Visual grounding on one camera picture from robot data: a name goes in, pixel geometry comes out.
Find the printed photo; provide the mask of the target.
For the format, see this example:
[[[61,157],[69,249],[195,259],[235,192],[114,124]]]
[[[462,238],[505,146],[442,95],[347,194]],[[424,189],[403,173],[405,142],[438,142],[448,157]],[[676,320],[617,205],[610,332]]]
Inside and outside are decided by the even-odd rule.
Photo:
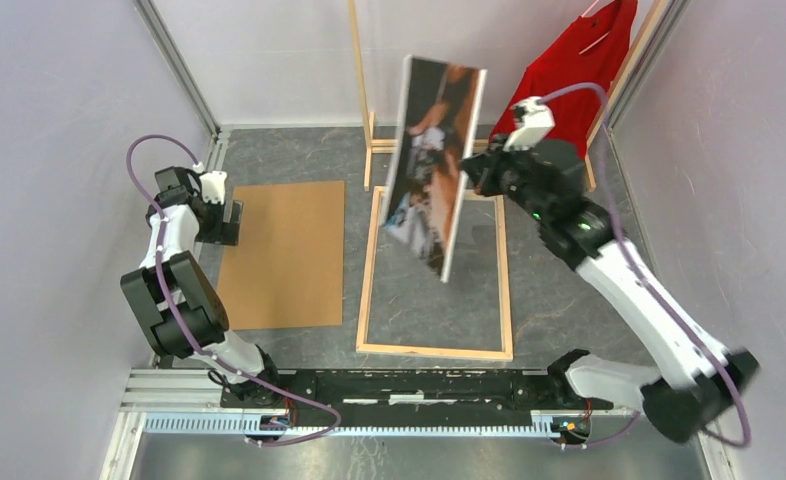
[[[381,226],[449,281],[487,71],[409,55]]]

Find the brown backing board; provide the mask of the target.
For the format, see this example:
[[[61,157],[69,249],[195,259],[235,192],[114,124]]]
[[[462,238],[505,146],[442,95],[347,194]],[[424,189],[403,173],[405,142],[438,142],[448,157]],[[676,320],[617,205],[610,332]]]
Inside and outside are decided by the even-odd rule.
[[[339,326],[343,321],[343,181],[237,186],[239,241],[217,293],[231,329]]]

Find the white wooden picture frame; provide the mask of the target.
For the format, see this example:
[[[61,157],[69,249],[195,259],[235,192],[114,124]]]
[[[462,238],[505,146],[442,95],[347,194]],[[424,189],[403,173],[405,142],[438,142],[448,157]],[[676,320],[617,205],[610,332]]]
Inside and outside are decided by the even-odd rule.
[[[357,335],[355,343],[356,352],[364,354],[416,356],[473,361],[512,361],[514,359],[514,341],[505,201],[501,197],[481,197],[476,195],[472,190],[467,190],[465,192],[466,201],[490,202],[494,207],[501,348],[499,350],[477,350],[409,346],[399,344],[376,344],[370,343],[368,341],[376,247],[380,228],[379,218],[382,209],[381,203],[384,199],[385,193],[386,188],[384,186],[375,186],[372,188],[371,215],[368,229],[359,314],[357,319]]]

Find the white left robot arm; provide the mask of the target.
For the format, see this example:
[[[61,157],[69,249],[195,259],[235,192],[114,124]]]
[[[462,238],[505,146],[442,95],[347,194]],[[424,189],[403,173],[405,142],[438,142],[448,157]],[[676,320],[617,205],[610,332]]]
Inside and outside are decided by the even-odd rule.
[[[237,245],[242,203],[226,201],[223,171],[169,167],[155,179],[159,191],[145,215],[151,231],[147,253],[120,279],[149,346],[162,359],[206,364],[209,379],[230,400],[275,405],[283,381],[271,357],[230,328],[226,308],[194,254],[199,243]]]

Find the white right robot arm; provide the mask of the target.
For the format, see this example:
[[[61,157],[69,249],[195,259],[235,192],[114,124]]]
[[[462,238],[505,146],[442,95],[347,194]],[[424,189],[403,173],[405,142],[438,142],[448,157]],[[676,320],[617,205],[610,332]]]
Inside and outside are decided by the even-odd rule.
[[[462,160],[461,169],[475,193],[505,197],[535,220],[544,246],[608,301],[655,362],[643,367],[573,350],[548,368],[554,405],[604,400],[644,415],[675,443],[704,433],[729,446],[750,445],[742,395],[758,373],[757,359],[716,340],[665,291],[625,237],[619,215],[586,195],[572,145],[494,143]]]

